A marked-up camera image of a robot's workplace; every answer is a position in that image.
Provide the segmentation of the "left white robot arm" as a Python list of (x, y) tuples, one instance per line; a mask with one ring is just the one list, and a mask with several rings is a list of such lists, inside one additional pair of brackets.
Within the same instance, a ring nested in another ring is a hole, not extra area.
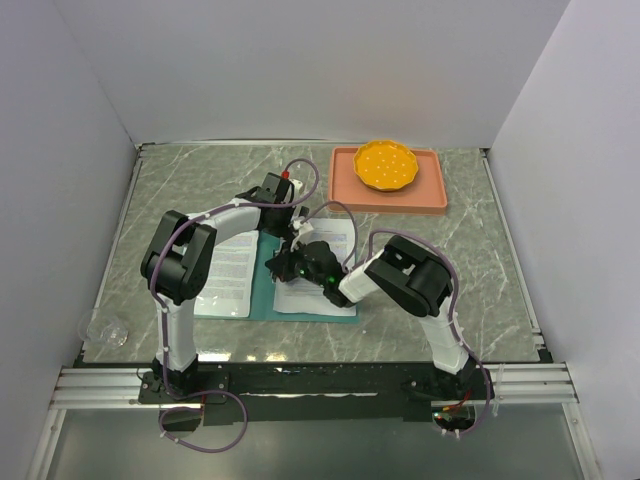
[(188, 401), (198, 389), (194, 308), (214, 247), (250, 231), (287, 237), (294, 194), (287, 171), (269, 173), (260, 186), (211, 211), (187, 215), (169, 210), (162, 216), (140, 272), (157, 310), (159, 346), (152, 369), (174, 401)]

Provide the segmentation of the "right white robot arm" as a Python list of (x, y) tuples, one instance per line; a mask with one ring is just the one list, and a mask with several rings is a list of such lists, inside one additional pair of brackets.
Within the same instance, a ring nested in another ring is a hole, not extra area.
[(286, 242), (266, 262), (271, 277), (283, 283), (305, 280), (320, 288), (338, 308), (352, 307), (385, 293), (406, 313), (419, 319), (439, 369), (437, 386), (456, 399), (472, 386), (469, 369), (478, 360), (458, 329), (456, 302), (460, 285), (449, 259), (426, 240), (399, 230), (377, 253), (345, 272), (325, 241), (295, 246)]

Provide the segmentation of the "teal file folder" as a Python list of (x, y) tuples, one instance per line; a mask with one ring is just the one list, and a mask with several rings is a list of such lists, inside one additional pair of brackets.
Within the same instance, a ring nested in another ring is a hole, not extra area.
[(271, 279), (265, 262), (273, 256), (275, 250), (280, 246), (280, 241), (270, 235), (259, 233), (256, 264), (252, 282), (252, 293), (250, 303), (250, 314), (248, 318), (229, 318), (231, 320), (252, 320), (252, 321), (289, 321), (289, 322), (312, 322), (303, 321), (301, 314), (283, 315), (273, 310), (275, 281)]

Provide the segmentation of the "printed paper sheet top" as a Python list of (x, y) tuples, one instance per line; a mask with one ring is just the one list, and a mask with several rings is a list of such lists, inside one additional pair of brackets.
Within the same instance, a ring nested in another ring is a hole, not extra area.
[(196, 318), (248, 318), (259, 233), (236, 235), (217, 245), (207, 282), (195, 301)]

